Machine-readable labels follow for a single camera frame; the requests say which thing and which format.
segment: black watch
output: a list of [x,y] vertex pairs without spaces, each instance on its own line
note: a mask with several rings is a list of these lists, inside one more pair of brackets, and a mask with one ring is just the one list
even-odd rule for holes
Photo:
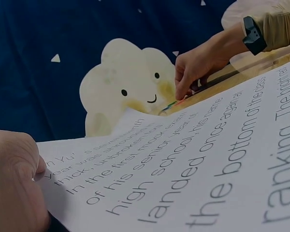
[[244,25],[247,36],[243,42],[253,55],[257,55],[267,47],[264,37],[252,17],[245,17]]

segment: cloud eye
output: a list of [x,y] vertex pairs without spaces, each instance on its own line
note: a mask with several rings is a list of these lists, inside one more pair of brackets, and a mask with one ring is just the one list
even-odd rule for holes
[[121,94],[126,97],[128,95],[127,91],[125,89],[122,89],[121,90]]

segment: hand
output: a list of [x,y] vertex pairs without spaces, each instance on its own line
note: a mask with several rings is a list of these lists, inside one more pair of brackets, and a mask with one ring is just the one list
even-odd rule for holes
[[233,56],[248,51],[243,43],[244,37],[239,23],[178,56],[175,64],[176,99],[182,100],[191,90],[196,91],[199,79],[201,85],[205,85],[207,78],[223,69]]
[[27,134],[0,131],[0,232],[42,232],[49,215],[32,180],[46,164]]

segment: cloud mouth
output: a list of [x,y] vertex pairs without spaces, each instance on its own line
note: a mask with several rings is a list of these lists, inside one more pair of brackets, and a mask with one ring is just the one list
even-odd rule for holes
[[157,101],[157,95],[155,94],[155,99],[153,101],[147,101],[148,103],[155,103]]

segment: wooden table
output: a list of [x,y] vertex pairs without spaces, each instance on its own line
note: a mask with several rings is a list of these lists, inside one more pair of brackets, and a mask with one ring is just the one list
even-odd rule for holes
[[[236,70],[234,66],[228,65],[221,71],[210,76],[208,81],[220,78],[224,75],[231,75],[230,78],[186,99],[179,105],[174,105],[167,111],[164,111],[161,116],[167,116],[184,108],[187,108],[195,103],[201,102],[207,98],[210,98],[220,92],[223,92],[229,88],[232,88],[246,80],[268,72],[274,68],[290,62],[290,48],[283,48],[271,53],[262,54],[259,57],[248,57],[237,61],[234,66],[238,68]],[[153,111],[151,114],[158,115],[159,111]]]

